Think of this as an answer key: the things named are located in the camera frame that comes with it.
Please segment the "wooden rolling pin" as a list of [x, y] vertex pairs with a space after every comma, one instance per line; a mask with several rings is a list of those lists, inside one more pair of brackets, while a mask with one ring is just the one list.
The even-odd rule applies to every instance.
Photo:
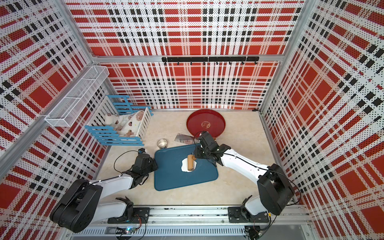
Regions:
[[196, 157], [194, 155], [188, 155], [187, 157], [187, 169], [192, 172], [195, 170]]

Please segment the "teal plastic tray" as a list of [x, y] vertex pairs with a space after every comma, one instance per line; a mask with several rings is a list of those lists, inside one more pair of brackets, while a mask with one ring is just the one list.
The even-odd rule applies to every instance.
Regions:
[[188, 169], [195, 149], [195, 145], [184, 145], [156, 151], [158, 169], [155, 171], [154, 187], [157, 191], [211, 182], [219, 177], [217, 168], [205, 159], [196, 159], [194, 169]]

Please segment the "white dough lump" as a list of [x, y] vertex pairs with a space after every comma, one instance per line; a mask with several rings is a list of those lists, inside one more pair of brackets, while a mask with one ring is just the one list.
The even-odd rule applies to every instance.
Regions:
[[188, 171], [187, 169], [187, 158], [185, 158], [184, 160], [182, 160], [182, 167], [181, 167], [181, 170], [182, 172], [190, 172]]

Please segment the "small glass bowl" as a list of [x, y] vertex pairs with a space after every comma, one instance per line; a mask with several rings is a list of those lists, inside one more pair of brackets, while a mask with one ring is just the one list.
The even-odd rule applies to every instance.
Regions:
[[159, 139], [157, 141], [157, 146], [159, 149], [166, 149], [168, 147], [168, 141], [166, 139]]

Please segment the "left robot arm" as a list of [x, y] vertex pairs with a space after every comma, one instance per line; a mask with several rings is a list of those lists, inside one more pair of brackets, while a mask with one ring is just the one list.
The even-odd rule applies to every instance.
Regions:
[[120, 224], [137, 219], [145, 220], [145, 213], [135, 211], [134, 203], [127, 197], [114, 201], [105, 198], [121, 191], [142, 185], [158, 165], [149, 154], [140, 149], [132, 167], [117, 177], [89, 182], [78, 179], [73, 182], [50, 213], [50, 220], [61, 228], [79, 233], [90, 224], [107, 220]]

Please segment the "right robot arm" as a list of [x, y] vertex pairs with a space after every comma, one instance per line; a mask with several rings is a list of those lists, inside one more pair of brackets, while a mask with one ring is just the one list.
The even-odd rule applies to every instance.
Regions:
[[230, 168], [257, 185], [259, 194], [248, 197], [241, 205], [245, 218], [250, 219], [265, 212], [278, 216], [289, 205], [294, 196], [294, 188], [279, 165], [256, 163], [228, 145], [219, 145], [206, 131], [199, 133], [196, 139], [200, 143], [195, 150], [196, 158], [206, 159], [214, 166], [219, 164]]

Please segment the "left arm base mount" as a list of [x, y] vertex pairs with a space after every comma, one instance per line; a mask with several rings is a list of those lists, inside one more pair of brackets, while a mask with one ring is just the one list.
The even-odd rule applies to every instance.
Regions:
[[150, 208], [129, 208], [121, 217], [109, 218], [108, 224], [146, 224], [150, 210]]

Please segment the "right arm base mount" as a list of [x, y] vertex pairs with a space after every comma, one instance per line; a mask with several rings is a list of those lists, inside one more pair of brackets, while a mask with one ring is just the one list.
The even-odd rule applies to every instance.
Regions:
[[269, 217], [267, 212], [261, 212], [257, 215], [252, 215], [245, 208], [242, 207], [228, 207], [228, 217], [230, 223], [269, 223]]

